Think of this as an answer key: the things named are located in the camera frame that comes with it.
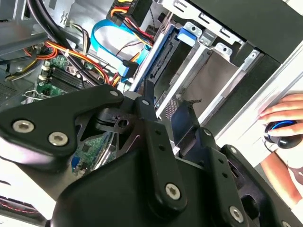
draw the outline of hand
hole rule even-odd
[[[287,96],[260,114],[260,121],[264,124],[285,120],[299,123],[269,131],[271,136],[294,136],[303,134],[303,94]]]

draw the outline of black plastic bracket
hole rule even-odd
[[[258,226],[301,226],[288,206],[273,193],[272,188],[233,146],[225,145],[220,152],[227,156],[235,172],[235,182],[246,212]]]
[[[0,157],[38,169],[61,170],[76,151],[77,132],[88,123],[79,123],[77,117],[86,114],[88,121],[103,108],[119,107],[123,99],[117,89],[101,85],[4,111],[0,113]],[[31,122],[34,129],[28,133],[15,131],[13,124],[18,120]],[[64,133],[67,144],[50,143],[53,132]]]

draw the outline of wire bundle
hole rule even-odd
[[[97,63],[95,63],[92,59],[88,58],[87,56],[85,56],[85,55],[82,54],[82,53],[78,53],[78,52],[75,52],[75,51],[71,51],[71,50],[69,50],[69,49],[67,49],[67,48],[65,48],[65,47],[62,47],[62,46],[60,46],[60,45],[58,45],[58,44],[56,44],[56,43],[54,43],[54,42],[51,42],[51,41],[47,41],[46,44],[49,45],[49,46],[51,46],[51,47],[53,47],[53,48],[55,48],[55,49],[57,49],[57,50],[59,50],[59,51],[61,51],[61,52],[63,52],[65,55],[68,53],[69,55],[72,55],[72,56],[74,56],[74,57],[76,57],[76,58],[79,58],[79,59],[81,59],[81,60],[84,60],[85,62],[87,62],[87,63],[93,65],[93,66],[96,68],[96,70],[97,70],[97,71],[101,74],[101,76],[103,77],[104,82],[105,82],[106,84],[109,84],[109,77],[108,77],[108,75],[104,72],[104,70],[101,68],[101,66],[98,65]]]
[[[115,13],[125,14],[129,10],[129,5],[133,0],[118,0],[122,5],[115,6],[111,12],[110,16],[113,17]],[[137,25],[135,25],[129,18],[125,17],[125,21],[123,22],[132,32],[133,34],[145,45],[150,47],[153,46],[154,37],[146,32],[142,31]]]
[[[23,78],[23,77],[29,75],[30,73],[32,73],[36,68],[38,68],[38,66],[42,63],[42,60],[52,59],[58,55],[58,50],[49,45],[42,47],[41,53],[38,55],[36,54],[36,49],[34,47],[24,49],[24,52],[28,56],[17,58],[17,59],[12,59],[12,60],[2,61],[2,62],[6,62],[6,63],[9,62],[9,64],[11,64],[11,63],[15,63],[14,61],[19,60],[19,59],[26,59],[26,60],[34,59],[21,72],[16,72],[13,75],[7,76],[6,81],[16,81],[18,79]]]
[[[71,27],[74,27],[76,30],[78,30],[79,32],[82,33],[82,36],[83,36],[83,54],[86,56],[88,54],[90,46],[91,46],[89,33],[87,32],[87,30],[85,30],[80,25],[71,23]]]
[[[60,46],[64,46],[66,49],[71,50],[72,48],[69,45],[67,39],[64,37],[59,27],[48,14],[42,0],[27,0],[27,5],[38,24],[43,28],[43,30],[45,30],[48,36]],[[101,84],[101,81],[93,77],[86,70],[83,64],[81,64],[81,62],[79,62],[73,56],[67,56],[66,58],[70,64],[79,72],[82,80],[85,78],[92,86]]]

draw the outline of black cable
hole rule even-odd
[[[41,13],[42,17],[45,19],[47,25],[53,31],[54,35],[56,36],[56,39],[59,40],[59,43],[61,45],[63,45],[64,47],[66,47],[67,49],[71,50],[70,44],[68,43],[68,41],[66,40],[66,38],[64,37],[64,35],[60,31],[57,24],[54,22],[54,20],[49,16],[49,13],[47,12],[42,0],[34,0],[34,1],[37,5],[37,9],[40,11],[40,13]]]
[[[27,0],[27,5],[38,24],[43,28],[43,30],[45,30],[49,37],[60,45],[65,46],[67,49],[71,49],[71,46],[60,32],[58,26],[49,16],[41,0]],[[89,72],[85,69],[80,61],[75,60],[71,56],[67,57],[67,60],[80,73],[82,77],[90,82],[90,84],[101,84],[99,80],[89,74]]]
[[[273,151],[267,147],[266,141],[264,141],[264,146],[265,146],[265,148],[266,148],[270,153],[273,153]]]
[[[6,70],[5,70],[6,72],[8,72],[8,73],[10,73],[10,64],[8,64],[7,66],[6,66]]]
[[[153,13],[152,13],[152,9],[150,8],[150,13],[151,13],[151,17],[152,17],[152,24],[153,24],[153,35],[155,35],[156,34],[156,24],[155,24],[155,18],[153,17]]]
[[[135,44],[128,44],[128,45],[123,46],[123,47],[118,51],[118,53],[116,53],[116,56],[118,56],[119,53],[121,53],[121,51],[122,51],[123,49],[125,49],[126,47],[129,47],[129,46],[136,46],[136,45],[139,45],[139,44],[141,44],[141,43],[142,43],[142,42],[137,42],[137,43],[135,43]]]
[[[8,65],[8,64],[13,64],[13,63],[17,63],[17,62],[21,62],[21,61],[27,61],[31,59],[30,56],[24,56],[24,57],[20,57],[20,58],[14,58],[14,59],[9,59],[9,60],[3,60],[0,61],[0,65]]]

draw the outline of yellow wire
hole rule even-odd
[[[136,33],[134,33],[134,35],[135,35],[142,43],[144,43],[145,45],[148,45],[148,46],[152,47],[151,44],[145,42],[145,41],[144,41],[143,39],[141,39]]]
[[[117,85],[117,83],[119,82],[120,77],[117,77],[117,79],[115,79],[114,83],[113,83],[113,87]]]
[[[37,59],[35,59],[32,63],[30,63],[25,69],[23,69],[21,72],[25,72],[28,70],[30,67],[32,67],[35,63],[37,62]]]
[[[58,45],[52,44],[52,43],[50,43],[50,42],[47,42],[47,43],[48,43],[50,46],[52,46],[52,47],[54,47],[54,48],[56,48],[56,49],[58,49],[58,50],[60,50],[60,51],[63,51],[63,52],[66,51],[65,48],[62,48],[62,47],[60,47],[60,46],[58,46]],[[69,54],[74,55],[74,56],[76,56],[76,57],[79,57],[79,58],[81,58],[81,59],[87,61],[88,63],[90,63],[90,61],[91,61],[91,60],[90,60],[89,58],[87,58],[86,56],[82,56],[81,54],[76,53],[76,52],[74,52],[74,51],[70,51]],[[96,67],[95,67],[95,69],[101,74],[102,78],[104,79],[104,78],[105,78],[105,77],[104,77],[104,73],[103,73],[101,70],[99,70],[98,68],[96,68]]]
[[[32,63],[30,63],[25,69],[23,69],[20,73],[25,72],[26,70],[28,70],[30,67],[32,67],[35,63],[37,62],[37,59],[35,59]],[[15,75],[11,75],[10,77],[7,77],[6,80],[12,80],[14,78],[17,78],[17,76]]]
[[[113,9],[111,12],[110,12],[110,16],[113,17],[114,16],[114,13],[116,12],[121,12],[122,14],[124,13],[127,13],[127,10],[126,9]]]

